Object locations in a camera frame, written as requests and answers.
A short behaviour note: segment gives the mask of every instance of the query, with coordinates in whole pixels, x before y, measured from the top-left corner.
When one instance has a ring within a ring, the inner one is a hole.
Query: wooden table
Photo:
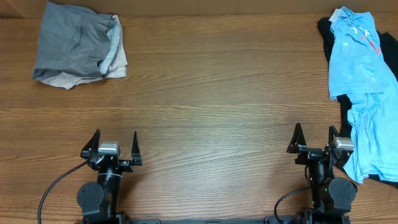
[[[30,78],[40,20],[0,20],[0,223],[37,223],[58,176],[83,162],[100,128],[128,158],[134,131],[144,165],[125,174],[119,209],[134,218],[261,218],[283,194],[306,186],[286,148],[301,122],[323,147],[340,106],[328,97],[317,21],[326,14],[122,17],[127,77],[70,91]],[[398,37],[398,14],[374,14]],[[43,223],[81,219],[84,167],[56,185]],[[397,222],[398,190],[365,180],[353,223]],[[279,206],[293,214],[309,192]]]

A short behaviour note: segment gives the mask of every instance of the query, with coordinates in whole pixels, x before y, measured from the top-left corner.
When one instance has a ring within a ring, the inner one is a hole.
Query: blue fabric
[[[369,174],[398,182],[398,83],[383,60],[373,17],[342,7],[332,18],[330,98],[347,94],[353,104],[348,122],[354,153],[344,170],[360,184]]]

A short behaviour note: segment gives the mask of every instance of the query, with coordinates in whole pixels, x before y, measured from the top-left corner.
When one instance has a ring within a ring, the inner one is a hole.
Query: stack of folded cloth
[[[48,2],[32,78],[67,90],[103,78],[126,76],[118,16]]]

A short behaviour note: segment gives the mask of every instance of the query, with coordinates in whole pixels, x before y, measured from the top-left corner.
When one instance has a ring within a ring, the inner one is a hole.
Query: gray cloth
[[[114,26],[112,15],[47,2],[32,78],[42,81],[62,72],[103,78],[98,65],[111,46],[107,32]]]

